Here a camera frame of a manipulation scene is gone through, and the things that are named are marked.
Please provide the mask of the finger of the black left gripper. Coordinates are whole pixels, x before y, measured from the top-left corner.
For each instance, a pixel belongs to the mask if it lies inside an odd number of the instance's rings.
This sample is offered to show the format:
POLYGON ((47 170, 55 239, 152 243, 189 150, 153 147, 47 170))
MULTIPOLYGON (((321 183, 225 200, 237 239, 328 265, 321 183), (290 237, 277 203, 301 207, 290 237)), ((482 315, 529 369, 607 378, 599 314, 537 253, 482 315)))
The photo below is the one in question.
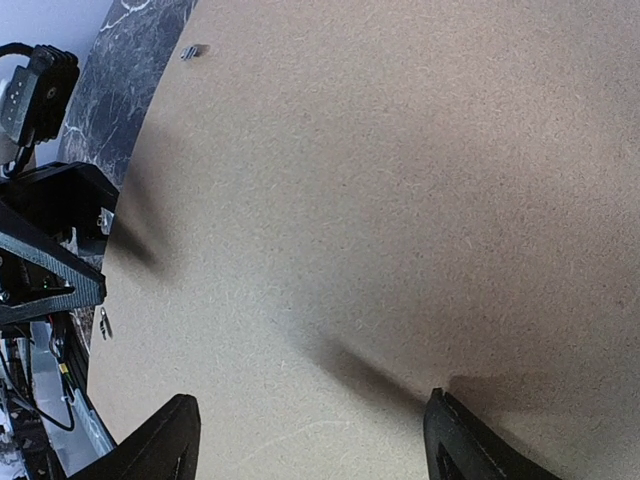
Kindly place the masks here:
POLYGON ((21 215, 1 205, 1 323, 31 322, 97 305, 105 277, 21 215))
POLYGON ((103 255, 99 218, 113 213, 118 190, 95 165, 54 162, 1 181, 1 200, 59 243, 76 239, 83 257, 103 255))

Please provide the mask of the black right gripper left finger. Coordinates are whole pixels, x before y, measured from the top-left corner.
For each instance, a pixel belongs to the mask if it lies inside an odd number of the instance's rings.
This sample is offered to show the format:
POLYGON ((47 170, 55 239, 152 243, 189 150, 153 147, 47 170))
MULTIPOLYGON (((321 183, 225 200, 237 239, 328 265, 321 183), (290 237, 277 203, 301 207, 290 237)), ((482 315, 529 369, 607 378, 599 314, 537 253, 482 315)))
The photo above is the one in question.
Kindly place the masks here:
POLYGON ((176 394, 107 455, 72 477, 194 480, 201 438, 197 399, 176 394))

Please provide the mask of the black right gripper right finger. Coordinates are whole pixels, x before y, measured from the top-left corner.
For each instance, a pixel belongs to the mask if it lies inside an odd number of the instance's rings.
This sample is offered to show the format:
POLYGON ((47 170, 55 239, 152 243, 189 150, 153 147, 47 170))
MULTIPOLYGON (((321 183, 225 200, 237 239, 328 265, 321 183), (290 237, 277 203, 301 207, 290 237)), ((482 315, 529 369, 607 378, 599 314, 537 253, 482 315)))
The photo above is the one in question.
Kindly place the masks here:
POLYGON ((432 391, 426 404, 423 432, 431 479, 556 478, 441 388, 432 391))

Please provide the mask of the brown cardboard backing board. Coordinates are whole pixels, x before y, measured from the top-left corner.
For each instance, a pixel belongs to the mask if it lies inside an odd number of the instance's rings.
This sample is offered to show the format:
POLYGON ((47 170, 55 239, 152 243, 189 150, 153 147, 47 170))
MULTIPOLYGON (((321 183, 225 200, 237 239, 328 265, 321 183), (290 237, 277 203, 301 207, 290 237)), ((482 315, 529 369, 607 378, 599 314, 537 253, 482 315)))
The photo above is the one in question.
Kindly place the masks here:
POLYGON ((450 391, 639 475, 639 5, 201 1, 103 270, 89 395, 198 400, 202 479, 422 479, 450 391))

